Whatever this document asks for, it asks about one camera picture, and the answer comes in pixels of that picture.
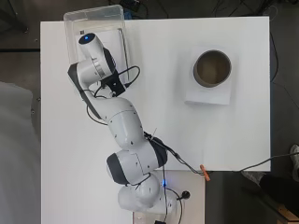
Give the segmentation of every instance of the white box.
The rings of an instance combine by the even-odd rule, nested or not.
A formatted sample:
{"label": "white box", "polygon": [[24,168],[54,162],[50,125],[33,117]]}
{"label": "white box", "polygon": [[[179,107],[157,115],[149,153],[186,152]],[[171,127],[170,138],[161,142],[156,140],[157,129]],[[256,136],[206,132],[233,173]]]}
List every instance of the white box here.
{"label": "white box", "polygon": [[[219,50],[226,54],[226,56],[231,61],[231,74],[228,76],[228,78],[221,83],[220,85],[213,87],[213,88],[207,88],[201,86],[194,78],[193,76],[193,67],[197,61],[197,59],[205,52],[209,50]],[[232,89],[232,79],[235,75],[235,71],[233,70],[233,64],[236,63],[234,54],[225,48],[218,47],[218,46],[195,46],[191,50],[191,57],[189,59],[190,62],[190,69],[188,71],[188,84],[186,89],[186,95],[185,95],[185,103],[190,104],[198,104],[198,103],[204,103],[204,104],[217,104],[217,105],[228,105],[230,104],[231,99],[231,89]]]}

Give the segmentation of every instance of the orange clip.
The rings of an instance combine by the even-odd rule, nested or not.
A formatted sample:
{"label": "orange clip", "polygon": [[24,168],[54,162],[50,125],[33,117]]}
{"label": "orange clip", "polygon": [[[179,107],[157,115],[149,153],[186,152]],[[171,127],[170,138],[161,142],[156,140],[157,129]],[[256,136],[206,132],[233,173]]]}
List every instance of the orange clip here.
{"label": "orange clip", "polygon": [[200,169],[202,170],[202,172],[204,173],[205,175],[205,178],[206,178],[206,181],[210,181],[211,179],[209,178],[209,175],[208,173],[206,172],[206,168],[203,164],[200,165]]}

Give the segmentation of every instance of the power cord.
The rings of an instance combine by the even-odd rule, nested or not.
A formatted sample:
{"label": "power cord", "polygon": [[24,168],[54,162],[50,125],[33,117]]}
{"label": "power cord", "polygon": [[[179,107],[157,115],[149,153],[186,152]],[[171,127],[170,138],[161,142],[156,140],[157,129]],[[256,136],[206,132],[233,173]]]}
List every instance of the power cord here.
{"label": "power cord", "polygon": [[267,160],[265,160],[265,161],[261,161],[261,162],[255,164],[255,165],[251,165],[251,166],[248,166],[248,167],[246,167],[246,168],[244,168],[244,169],[242,169],[242,170],[239,170],[238,172],[242,172],[242,171],[248,170],[248,169],[250,169],[250,168],[253,168],[253,167],[262,165],[262,164],[264,164],[265,162],[271,161],[271,160],[273,160],[273,159],[275,159],[275,158],[290,157],[290,156],[294,156],[294,155],[298,155],[298,154],[299,154],[299,152],[294,152],[294,153],[285,154],[285,155],[273,156],[273,157],[270,157],[269,159],[267,159]]}
{"label": "power cord", "polygon": [[179,197],[179,196],[178,196],[178,193],[176,193],[174,190],[172,190],[172,189],[168,189],[168,190],[174,192],[174,193],[177,195],[177,200],[179,201],[179,204],[180,204],[180,215],[179,215],[179,220],[178,220],[178,224],[179,224],[180,221],[181,221],[181,218],[182,218],[182,216],[183,216],[183,205],[182,205],[182,203],[181,203],[181,200],[182,200],[183,198]]}
{"label": "power cord", "polygon": [[168,12],[166,11],[165,7],[163,6],[161,0],[156,0],[156,1],[157,1],[157,3],[159,4],[161,10],[165,13],[166,17],[169,19],[169,14],[168,14]]}
{"label": "power cord", "polygon": [[273,82],[274,79],[278,75],[279,60],[278,60],[278,51],[277,51],[277,47],[275,46],[275,42],[274,42],[274,38],[273,38],[272,32],[270,32],[270,37],[271,37],[271,41],[272,41],[272,45],[273,45],[273,49],[274,49],[274,53],[275,53],[275,58],[276,58],[276,61],[277,61],[277,68],[276,68],[275,74],[273,75],[273,77],[270,80],[270,82]]}
{"label": "power cord", "polygon": [[197,175],[204,175],[203,172],[196,171],[194,168],[192,168],[185,160],[183,160],[177,152],[175,152],[171,147],[168,147],[167,145],[163,144],[162,141],[157,141],[155,137],[152,137],[151,134],[144,132],[145,137],[149,140],[157,144],[158,146],[164,148],[165,150],[169,151],[179,163],[187,166],[193,173]]}
{"label": "power cord", "polygon": [[167,215],[168,215],[168,206],[167,206],[167,196],[166,196],[166,179],[165,179],[165,168],[164,165],[162,167],[163,170],[163,188],[164,188],[164,197],[165,197],[165,209],[166,209],[166,214],[165,214],[165,218],[164,218],[164,222],[166,221]]}

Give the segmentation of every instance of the white table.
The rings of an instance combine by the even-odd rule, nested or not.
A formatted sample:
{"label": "white table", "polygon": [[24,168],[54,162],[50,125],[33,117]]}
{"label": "white table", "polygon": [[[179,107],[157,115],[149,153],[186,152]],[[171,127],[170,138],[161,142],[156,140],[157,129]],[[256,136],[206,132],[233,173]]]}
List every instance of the white table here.
{"label": "white table", "polygon": [[[142,73],[123,97],[135,105],[147,132],[157,128],[155,135],[194,167],[203,163],[211,170],[238,170],[269,157],[267,18],[127,21],[126,29],[132,62]],[[120,186],[106,172],[106,158],[119,148],[108,128],[87,117],[75,94],[66,73],[65,41],[62,21],[42,23],[43,221],[132,223],[131,213],[117,203]],[[217,43],[237,52],[238,73],[230,105],[183,103],[185,61],[191,48],[202,43]],[[255,170],[269,168],[267,163]],[[166,169],[186,167],[169,157]],[[204,199],[205,182],[198,179],[194,192]],[[175,180],[173,187],[179,189]],[[203,213],[203,200],[196,206]]]}

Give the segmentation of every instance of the blue light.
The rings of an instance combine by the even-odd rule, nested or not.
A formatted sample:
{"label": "blue light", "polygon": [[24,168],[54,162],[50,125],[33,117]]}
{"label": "blue light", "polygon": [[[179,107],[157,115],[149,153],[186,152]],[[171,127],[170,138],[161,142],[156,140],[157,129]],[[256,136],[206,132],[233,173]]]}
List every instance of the blue light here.
{"label": "blue light", "polygon": [[165,179],[162,181],[162,186],[163,186],[163,187],[166,187],[166,186],[167,186],[167,181],[166,181]]}

